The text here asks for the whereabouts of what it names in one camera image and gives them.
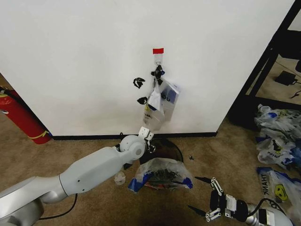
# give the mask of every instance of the black baseboard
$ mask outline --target black baseboard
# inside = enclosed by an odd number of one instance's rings
[[[217,132],[207,133],[159,133],[154,138],[172,138],[172,137],[215,137]],[[103,139],[121,139],[127,135],[92,135],[92,136],[53,136],[54,140],[103,140]]]

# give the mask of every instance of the bag with dark items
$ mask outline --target bag with dark items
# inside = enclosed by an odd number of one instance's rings
[[[128,188],[138,192],[143,186],[155,189],[192,188],[192,175],[180,161],[154,158],[140,165]]]
[[[301,226],[301,181],[268,167],[258,167],[257,173],[265,198],[279,203],[293,223]]]

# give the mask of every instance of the red tape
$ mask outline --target red tape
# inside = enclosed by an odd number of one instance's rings
[[[153,48],[152,53],[153,54],[162,54],[162,53],[164,53],[164,48]]]

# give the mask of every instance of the white wall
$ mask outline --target white wall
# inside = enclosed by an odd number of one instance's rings
[[[2,0],[0,72],[53,135],[137,133],[153,47],[181,86],[160,133],[216,132],[293,0]]]
[[[289,30],[301,31],[301,11],[297,14],[295,19],[293,20]]]

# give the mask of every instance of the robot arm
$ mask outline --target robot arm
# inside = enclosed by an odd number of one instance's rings
[[[293,226],[290,219],[277,209],[272,207],[260,209],[260,205],[259,207],[255,207],[253,204],[246,203],[243,200],[237,200],[231,195],[225,195],[215,178],[195,178],[210,184],[213,189],[210,197],[210,211],[205,212],[188,206],[197,214],[205,217],[207,222],[215,220],[221,217],[222,214],[225,214],[228,218],[234,218],[252,226]]]
[[[83,193],[118,173],[125,163],[152,151],[153,133],[141,127],[138,136],[126,136],[117,147],[104,147],[76,162],[62,174],[32,177],[0,193],[0,225],[31,226],[43,214],[42,203],[59,202],[69,195]]]

